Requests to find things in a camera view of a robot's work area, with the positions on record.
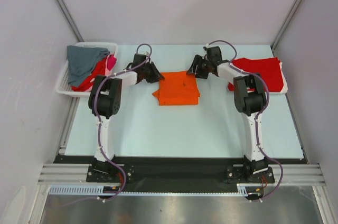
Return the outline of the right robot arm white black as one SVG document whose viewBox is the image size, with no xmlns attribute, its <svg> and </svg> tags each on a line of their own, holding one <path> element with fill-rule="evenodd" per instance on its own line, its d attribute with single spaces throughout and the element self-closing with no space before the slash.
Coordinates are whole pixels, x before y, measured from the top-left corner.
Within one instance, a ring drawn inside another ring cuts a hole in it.
<svg viewBox="0 0 338 224">
<path fill-rule="evenodd" d="M 209 74 L 213 74 L 233 85 L 234 105 L 242 115 L 245 127 L 243 175 L 247 181 L 257 182 L 263 172 L 268 170 L 268 158 L 260 139 L 262 113 L 269 101 L 266 84 L 260 75 L 246 72 L 236 67 L 232 61 L 224 60 L 220 47 L 210 47 L 207 44 L 203 49 L 205 55 L 195 55 L 186 74 L 200 79 L 207 79 Z"/>
</svg>

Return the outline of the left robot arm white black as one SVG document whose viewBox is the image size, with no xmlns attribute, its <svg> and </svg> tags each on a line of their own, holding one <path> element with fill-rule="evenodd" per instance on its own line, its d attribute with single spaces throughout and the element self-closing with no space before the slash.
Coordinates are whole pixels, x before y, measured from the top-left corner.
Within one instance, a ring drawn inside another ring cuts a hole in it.
<svg viewBox="0 0 338 224">
<path fill-rule="evenodd" d="M 90 92 L 88 107 L 95 116 L 97 125 L 97 146 L 88 168 L 86 181 L 110 182 L 122 171 L 112 164 L 116 156 L 114 139 L 110 126 L 120 110 L 123 90 L 145 80 L 156 83 L 164 79 L 158 71 L 151 54 L 135 53 L 133 61 L 118 73 L 96 76 Z"/>
</svg>

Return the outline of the orange t shirt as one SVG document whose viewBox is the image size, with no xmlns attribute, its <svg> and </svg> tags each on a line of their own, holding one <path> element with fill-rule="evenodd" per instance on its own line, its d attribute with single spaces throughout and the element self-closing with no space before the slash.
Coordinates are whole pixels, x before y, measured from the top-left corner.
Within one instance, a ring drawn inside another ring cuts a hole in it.
<svg viewBox="0 0 338 224">
<path fill-rule="evenodd" d="M 180 72 L 163 72 L 158 89 L 152 95 L 160 106 L 198 105 L 200 92 L 195 75 Z"/>
</svg>

